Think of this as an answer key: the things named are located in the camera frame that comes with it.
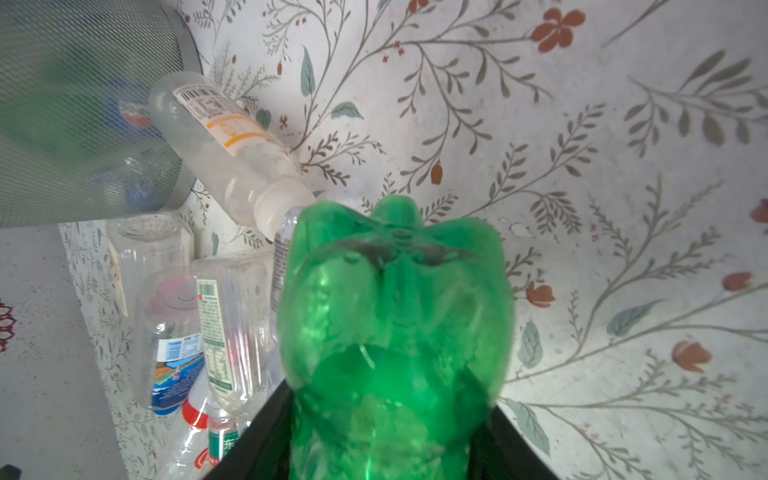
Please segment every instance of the floor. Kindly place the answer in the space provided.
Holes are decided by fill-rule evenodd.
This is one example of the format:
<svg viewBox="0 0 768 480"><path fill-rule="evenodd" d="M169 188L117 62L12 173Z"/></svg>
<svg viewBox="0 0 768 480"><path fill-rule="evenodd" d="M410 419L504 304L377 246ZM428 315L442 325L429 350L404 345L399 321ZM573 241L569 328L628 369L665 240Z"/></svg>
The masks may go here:
<svg viewBox="0 0 768 480"><path fill-rule="evenodd" d="M0 468L125 480L58 228L0 230Z"/></svg>

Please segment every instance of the metal mesh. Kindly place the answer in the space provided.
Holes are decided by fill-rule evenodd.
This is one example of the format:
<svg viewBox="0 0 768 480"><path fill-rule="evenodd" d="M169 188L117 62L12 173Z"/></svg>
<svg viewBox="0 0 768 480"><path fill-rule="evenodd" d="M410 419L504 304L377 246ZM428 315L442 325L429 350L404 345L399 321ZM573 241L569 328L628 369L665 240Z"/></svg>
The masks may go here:
<svg viewBox="0 0 768 480"><path fill-rule="evenodd" d="M5 0L0 47L0 227L166 203L181 163L147 99L183 67L152 0Z"/></svg>

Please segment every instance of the empty bottle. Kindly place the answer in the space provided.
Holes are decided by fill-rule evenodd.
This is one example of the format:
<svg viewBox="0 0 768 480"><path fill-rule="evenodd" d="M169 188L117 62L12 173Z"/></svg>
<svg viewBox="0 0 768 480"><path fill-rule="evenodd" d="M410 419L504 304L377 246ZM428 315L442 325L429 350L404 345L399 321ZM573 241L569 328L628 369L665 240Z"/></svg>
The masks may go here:
<svg viewBox="0 0 768 480"><path fill-rule="evenodd" d="M285 147L203 75L162 77L149 109L165 140L240 225L272 240L291 207L315 203Z"/></svg>
<svg viewBox="0 0 768 480"><path fill-rule="evenodd" d="M158 415L187 398L203 369L197 289L189 267L150 276L136 299L131 387L136 402Z"/></svg>
<svg viewBox="0 0 768 480"><path fill-rule="evenodd" d="M307 207L277 321L295 392L293 480L460 480L504 382L513 305L498 234L424 228L407 197L370 218Z"/></svg>
<svg viewBox="0 0 768 480"><path fill-rule="evenodd" d="M133 316L136 294L147 277L189 265L194 255L189 227L170 212L109 220L107 239L114 292L123 316Z"/></svg>
<svg viewBox="0 0 768 480"><path fill-rule="evenodd" d="M208 416L208 454L211 465L218 465L234 447L244 426L224 409L212 409Z"/></svg>
<svg viewBox="0 0 768 480"><path fill-rule="evenodd" d="M275 234L275 256L273 259L272 291L270 292L270 335L275 350L277 350L277 310L280 308L280 299L283 297L283 285L286 279L286 267L288 265L288 252L293 231L299 221L299 215L304 207L294 207L288 210L283 224ZM271 396L277 386L283 381L283 365L280 355L270 355L266 365L266 393Z"/></svg>
<svg viewBox="0 0 768 480"><path fill-rule="evenodd" d="M197 376L189 396L176 413L168 432L166 453L161 457L155 480L203 478L208 458L208 412L212 404L205 369Z"/></svg>
<svg viewBox="0 0 768 480"><path fill-rule="evenodd" d="M266 402L272 249L195 260L210 391L222 409L252 419Z"/></svg>

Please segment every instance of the green plastic bottle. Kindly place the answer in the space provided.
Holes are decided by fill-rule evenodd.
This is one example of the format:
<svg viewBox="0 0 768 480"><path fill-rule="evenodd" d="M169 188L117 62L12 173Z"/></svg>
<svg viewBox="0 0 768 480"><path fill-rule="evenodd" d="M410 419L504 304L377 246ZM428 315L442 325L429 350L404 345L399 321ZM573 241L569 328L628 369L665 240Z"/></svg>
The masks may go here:
<svg viewBox="0 0 768 480"><path fill-rule="evenodd" d="M371 217L307 207L278 336L295 392L294 480L459 480L504 382L514 331L498 234L424 228L408 197Z"/></svg>

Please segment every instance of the red label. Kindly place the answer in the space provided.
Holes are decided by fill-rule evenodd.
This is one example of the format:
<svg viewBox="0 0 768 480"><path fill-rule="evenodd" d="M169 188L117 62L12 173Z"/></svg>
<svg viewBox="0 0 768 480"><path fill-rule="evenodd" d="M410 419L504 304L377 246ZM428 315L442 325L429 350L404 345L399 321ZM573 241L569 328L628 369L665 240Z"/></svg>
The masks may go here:
<svg viewBox="0 0 768 480"><path fill-rule="evenodd" d="M196 429L205 430L208 428L208 415L198 412L197 409L192 406L189 399L184 400L184 404L181 406L181 415L184 416L184 420L186 420L190 426L193 426Z"/></svg>
<svg viewBox="0 0 768 480"><path fill-rule="evenodd" d="M208 455L208 449L203 450L196 459L194 459L194 467L200 470L203 468L203 465L208 463L208 460L210 459Z"/></svg>

